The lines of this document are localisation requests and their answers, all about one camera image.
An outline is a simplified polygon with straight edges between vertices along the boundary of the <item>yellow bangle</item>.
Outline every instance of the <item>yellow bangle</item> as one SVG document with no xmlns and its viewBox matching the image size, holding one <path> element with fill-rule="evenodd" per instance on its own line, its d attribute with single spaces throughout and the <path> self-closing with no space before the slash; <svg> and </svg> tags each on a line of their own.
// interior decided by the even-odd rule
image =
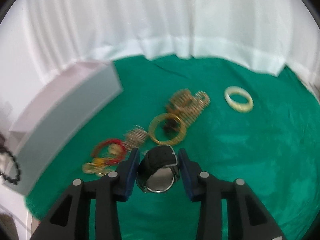
<svg viewBox="0 0 320 240">
<path fill-rule="evenodd" d="M 238 103 L 230 98 L 231 95 L 241 95 L 245 97 L 248 102 L 245 104 Z M 226 99 L 229 106 L 231 106 L 232 109 L 241 112 L 241 113 L 247 113 L 250 112 L 253 108 L 253 100 L 250 96 L 250 94 L 240 87 L 228 87 L 224 91 L 224 98 Z"/>
<path fill-rule="evenodd" d="M 157 128 L 159 123 L 161 123 L 162 121 L 164 121 L 166 119 L 174 119 L 177 122 L 179 122 L 180 123 L 180 131 L 179 131 L 179 133 L 178 133 L 178 135 L 176 137 L 172 138 L 169 141 L 159 141 L 159 140 L 156 139 L 156 136 L 155 136 L 156 128 Z M 164 114 L 160 114 L 160 115 L 156 116 L 151 121 L 151 123 L 149 125 L 150 138 L 156 144 L 159 144 L 159 145 L 177 145 L 178 143 L 180 143 L 185 138 L 186 133 L 187 133 L 186 124 L 183 122 L 183 120 L 181 118 L 179 118 L 175 114 L 171 114 L 171 113 L 164 113 Z"/>
</svg>

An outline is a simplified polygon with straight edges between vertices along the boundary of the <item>green tablecloth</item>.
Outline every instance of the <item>green tablecloth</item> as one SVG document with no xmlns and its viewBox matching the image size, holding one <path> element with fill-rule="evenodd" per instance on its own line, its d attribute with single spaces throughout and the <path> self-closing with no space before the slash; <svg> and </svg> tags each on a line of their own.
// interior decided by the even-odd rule
<svg viewBox="0 0 320 240">
<path fill-rule="evenodd" d="M 192 160 L 219 179 L 243 178 L 289 240 L 304 235 L 320 209 L 320 107 L 289 68 L 273 77 L 223 59 L 175 56 L 154 61 L 132 57 L 115 65 L 124 92 L 92 118 L 45 170 L 26 197 L 32 214 L 41 220 L 73 179 L 97 178 L 81 171 L 97 143 L 123 138 L 136 124 L 148 128 L 153 117 L 165 112 L 171 95 L 188 88 L 207 92 L 211 104 L 175 150 L 184 147 Z M 240 86 L 251 94 L 251 112 L 241 114 L 227 105 L 228 86 Z M 153 146 L 149 139 L 142 150 Z M 195 239 L 199 203 L 188 201 L 182 181 L 159 195 L 144 194 L 135 186 L 118 211 L 124 240 Z"/>
</svg>

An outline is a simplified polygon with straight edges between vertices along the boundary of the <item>smartwatch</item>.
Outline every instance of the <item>smartwatch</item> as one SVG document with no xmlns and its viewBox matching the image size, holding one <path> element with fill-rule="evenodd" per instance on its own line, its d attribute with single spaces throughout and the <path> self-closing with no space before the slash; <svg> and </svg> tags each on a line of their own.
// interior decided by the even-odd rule
<svg viewBox="0 0 320 240">
<path fill-rule="evenodd" d="M 170 145 L 147 151 L 137 169 L 137 185 L 143 192 L 163 193 L 180 178 L 178 159 Z"/>
</svg>

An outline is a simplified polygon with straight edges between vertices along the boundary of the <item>watch face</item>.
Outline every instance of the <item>watch face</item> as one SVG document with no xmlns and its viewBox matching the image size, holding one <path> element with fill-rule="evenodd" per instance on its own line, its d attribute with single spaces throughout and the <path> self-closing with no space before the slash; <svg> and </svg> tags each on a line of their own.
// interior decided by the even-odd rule
<svg viewBox="0 0 320 240">
<path fill-rule="evenodd" d="M 174 183 L 174 175 L 170 168 L 161 168 L 146 182 L 146 187 L 154 193 L 166 192 Z"/>
</svg>

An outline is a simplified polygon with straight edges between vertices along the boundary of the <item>black beaded bracelet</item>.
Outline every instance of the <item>black beaded bracelet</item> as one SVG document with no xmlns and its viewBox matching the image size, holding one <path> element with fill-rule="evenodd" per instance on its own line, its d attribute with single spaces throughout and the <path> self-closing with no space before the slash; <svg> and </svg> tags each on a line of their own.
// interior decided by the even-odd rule
<svg viewBox="0 0 320 240">
<path fill-rule="evenodd" d="M 0 177 L 2 176 L 2 178 L 4 180 L 8 181 L 9 183 L 17 185 L 18 182 L 20 181 L 20 175 L 21 175 L 21 170 L 20 170 L 19 164 L 17 163 L 17 158 L 15 156 L 13 156 L 12 152 L 10 152 L 6 147 L 0 147 L 0 155 L 2 155 L 2 154 L 7 154 L 12 159 L 12 161 L 14 163 L 14 167 L 16 168 L 16 171 L 17 171 L 17 175 L 16 175 L 15 179 L 12 179 L 0 170 Z"/>
</svg>

